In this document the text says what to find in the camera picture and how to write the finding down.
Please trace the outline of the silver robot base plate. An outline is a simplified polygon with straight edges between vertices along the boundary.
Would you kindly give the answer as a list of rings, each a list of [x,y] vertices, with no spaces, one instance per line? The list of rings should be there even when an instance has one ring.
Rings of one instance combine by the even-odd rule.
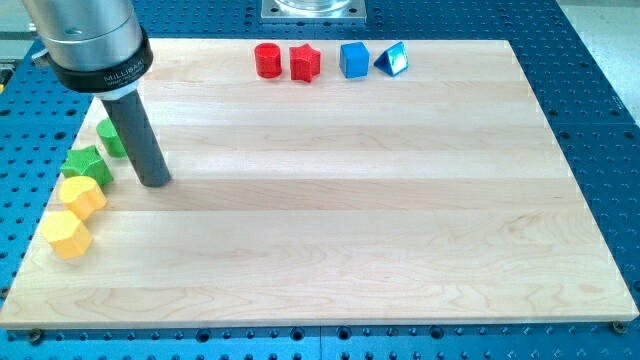
[[[367,19],[365,0],[259,0],[264,23],[355,22]]]

